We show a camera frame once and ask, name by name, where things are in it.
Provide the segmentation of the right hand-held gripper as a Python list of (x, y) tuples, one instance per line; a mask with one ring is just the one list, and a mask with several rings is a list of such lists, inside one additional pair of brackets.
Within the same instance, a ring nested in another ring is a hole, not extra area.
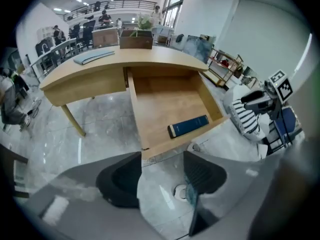
[(264, 89), (269, 96), (264, 96), (262, 90), (253, 90), (241, 98), (246, 110), (260, 111), (268, 108), (270, 119), (278, 119), (282, 107), (293, 95), (293, 88), (287, 74), (279, 69), (264, 81)]

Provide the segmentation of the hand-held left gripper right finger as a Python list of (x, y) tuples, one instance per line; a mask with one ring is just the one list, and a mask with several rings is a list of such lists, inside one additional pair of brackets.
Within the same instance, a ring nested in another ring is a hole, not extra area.
[(244, 162), (184, 151), (184, 174), (196, 191), (190, 237), (248, 237), (280, 157)]

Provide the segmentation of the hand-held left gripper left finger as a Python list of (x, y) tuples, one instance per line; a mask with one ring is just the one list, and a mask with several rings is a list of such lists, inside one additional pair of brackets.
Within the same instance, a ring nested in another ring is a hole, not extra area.
[(72, 167), (35, 192), (22, 210), (47, 240), (164, 240), (137, 197), (142, 154)]

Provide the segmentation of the wooden drawer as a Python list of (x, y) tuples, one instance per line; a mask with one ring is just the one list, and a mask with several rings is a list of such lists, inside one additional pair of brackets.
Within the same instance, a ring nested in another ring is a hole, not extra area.
[[(131, 68), (127, 80), (145, 160), (189, 143), (228, 119), (196, 71), (179, 76), (143, 76)], [(169, 125), (203, 115), (208, 118), (207, 125), (170, 138)]]

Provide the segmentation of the oval wooden table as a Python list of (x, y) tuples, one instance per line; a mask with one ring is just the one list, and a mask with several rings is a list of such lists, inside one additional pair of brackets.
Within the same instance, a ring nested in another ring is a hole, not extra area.
[(196, 72), (208, 70), (207, 65), (197, 58), (161, 46), (155, 46), (152, 49), (120, 49), (120, 46), (97, 49), (115, 51), (115, 54), (99, 58), (85, 65), (74, 62), (76, 55), (57, 66), (39, 85), (45, 97), (53, 106), (60, 107), (63, 110), (68, 120), (82, 137), (86, 133), (67, 105), (99, 95), (124, 92), (126, 90), (125, 71), (127, 68), (173, 68)]

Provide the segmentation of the black-white striped cloth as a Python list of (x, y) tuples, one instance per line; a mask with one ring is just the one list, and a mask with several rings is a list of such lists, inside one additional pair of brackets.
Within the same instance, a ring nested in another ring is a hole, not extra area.
[(246, 109), (240, 99), (229, 105), (230, 117), (239, 132), (251, 141), (260, 141), (266, 137), (259, 123), (259, 116), (253, 110)]

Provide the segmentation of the blue chair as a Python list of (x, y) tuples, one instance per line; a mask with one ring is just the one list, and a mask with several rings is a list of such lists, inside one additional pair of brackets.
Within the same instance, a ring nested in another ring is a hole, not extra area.
[(273, 126), (270, 132), (275, 132), (277, 136), (273, 141), (269, 142), (269, 145), (271, 146), (277, 141), (281, 142), (278, 146), (271, 147), (271, 153), (285, 148), (288, 144), (292, 144), (296, 135), (302, 131), (301, 127), (297, 126), (297, 117), (291, 107), (283, 108), (280, 111), (279, 118), (270, 125)]

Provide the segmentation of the wooden shelf rack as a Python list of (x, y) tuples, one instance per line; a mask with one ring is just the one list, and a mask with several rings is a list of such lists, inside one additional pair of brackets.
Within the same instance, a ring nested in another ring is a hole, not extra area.
[[(221, 60), (228, 60), (229, 67), (223, 66)], [(217, 78), (213, 81), (216, 86), (230, 89), (235, 85), (242, 84), (244, 60), (239, 54), (232, 56), (222, 50), (213, 48), (208, 59), (208, 67), (209, 71)]]

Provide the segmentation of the person's cream shirt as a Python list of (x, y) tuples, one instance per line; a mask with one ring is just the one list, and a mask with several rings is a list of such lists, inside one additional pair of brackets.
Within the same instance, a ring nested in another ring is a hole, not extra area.
[(320, 143), (320, 62), (289, 99), (305, 138)]

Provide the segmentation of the person's left white shoe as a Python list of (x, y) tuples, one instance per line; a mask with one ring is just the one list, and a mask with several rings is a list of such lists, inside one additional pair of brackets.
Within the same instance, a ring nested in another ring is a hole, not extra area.
[(181, 202), (191, 204), (195, 199), (195, 192), (191, 184), (179, 184), (174, 188), (173, 196)]

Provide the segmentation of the blue marbled cabinet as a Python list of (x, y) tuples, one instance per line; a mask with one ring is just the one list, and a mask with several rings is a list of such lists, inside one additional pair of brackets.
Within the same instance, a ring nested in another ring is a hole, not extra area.
[(207, 64), (214, 45), (206, 39), (189, 35), (186, 39), (183, 52)]

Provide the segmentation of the dark wooden side table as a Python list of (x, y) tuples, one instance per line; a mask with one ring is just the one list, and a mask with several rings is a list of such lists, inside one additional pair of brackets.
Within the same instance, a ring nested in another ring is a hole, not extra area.
[(2, 166), (4, 175), (8, 180), (11, 193), (14, 197), (28, 199), (30, 197), (28, 192), (15, 190), (15, 173), (14, 164), (15, 162), (21, 162), (25, 165), (28, 164), (28, 159), (11, 151), (0, 143), (0, 164)]

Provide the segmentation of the white table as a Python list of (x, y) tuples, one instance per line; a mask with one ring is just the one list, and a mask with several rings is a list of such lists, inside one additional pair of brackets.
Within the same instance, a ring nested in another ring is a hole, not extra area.
[(157, 24), (152, 27), (153, 45), (169, 46), (174, 29), (168, 26)]

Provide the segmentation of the tall window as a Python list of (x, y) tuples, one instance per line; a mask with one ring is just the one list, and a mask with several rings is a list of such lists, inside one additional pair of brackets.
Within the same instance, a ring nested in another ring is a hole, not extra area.
[(184, 0), (164, 0), (162, 7), (162, 25), (175, 28), (180, 9)]

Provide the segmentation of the brown wooden organiser box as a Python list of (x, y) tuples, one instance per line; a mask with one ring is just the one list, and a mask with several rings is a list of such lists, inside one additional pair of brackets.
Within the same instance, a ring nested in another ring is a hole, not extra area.
[(153, 42), (153, 34), (149, 30), (123, 30), (119, 38), (120, 49), (151, 50)]

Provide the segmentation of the pale flower bunch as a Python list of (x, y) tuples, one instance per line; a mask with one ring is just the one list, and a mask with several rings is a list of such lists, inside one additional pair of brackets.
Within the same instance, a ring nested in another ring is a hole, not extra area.
[(137, 37), (138, 31), (151, 31), (154, 26), (153, 18), (149, 14), (139, 14), (137, 16), (137, 27), (130, 34), (130, 37)]

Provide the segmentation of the grey notebook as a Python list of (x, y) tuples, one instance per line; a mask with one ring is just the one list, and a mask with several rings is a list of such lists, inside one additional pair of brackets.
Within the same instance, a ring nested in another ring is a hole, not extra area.
[(94, 49), (94, 50), (90, 50), (75, 56), (73, 61), (76, 64), (83, 66), (97, 59), (104, 58), (114, 54), (115, 54), (115, 51), (112, 51), (112, 50)]

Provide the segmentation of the white desk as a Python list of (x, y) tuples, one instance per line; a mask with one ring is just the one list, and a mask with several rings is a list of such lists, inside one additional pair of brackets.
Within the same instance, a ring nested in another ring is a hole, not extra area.
[(46, 60), (50, 59), (53, 68), (56, 68), (58, 66), (57, 61), (61, 60), (61, 58), (67, 54), (70, 54), (71, 57), (79, 54), (76, 38), (67, 39), (59, 45), (51, 47), (49, 51), (44, 52), (35, 62), (31, 63), (30, 67), (36, 75), (38, 82), (40, 83), (49, 72), (46, 66)]

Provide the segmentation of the small wooden cabinet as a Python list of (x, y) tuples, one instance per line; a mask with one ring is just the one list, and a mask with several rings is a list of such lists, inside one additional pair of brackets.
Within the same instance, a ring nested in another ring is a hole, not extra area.
[(98, 29), (92, 32), (92, 42), (95, 49), (117, 46), (118, 39), (118, 29), (115, 27)]

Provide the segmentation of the black mezzanine railing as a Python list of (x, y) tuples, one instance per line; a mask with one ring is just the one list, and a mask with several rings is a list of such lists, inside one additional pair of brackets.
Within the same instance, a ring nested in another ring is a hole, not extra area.
[(76, 19), (80, 16), (88, 15), (89, 13), (95, 13), (103, 10), (113, 9), (145, 9), (153, 10), (158, 4), (153, 1), (147, 0), (113, 0), (113, 1), (97, 1), (92, 4), (86, 4), (70, 12), (64, 12), (62, 19), (65, 22)]

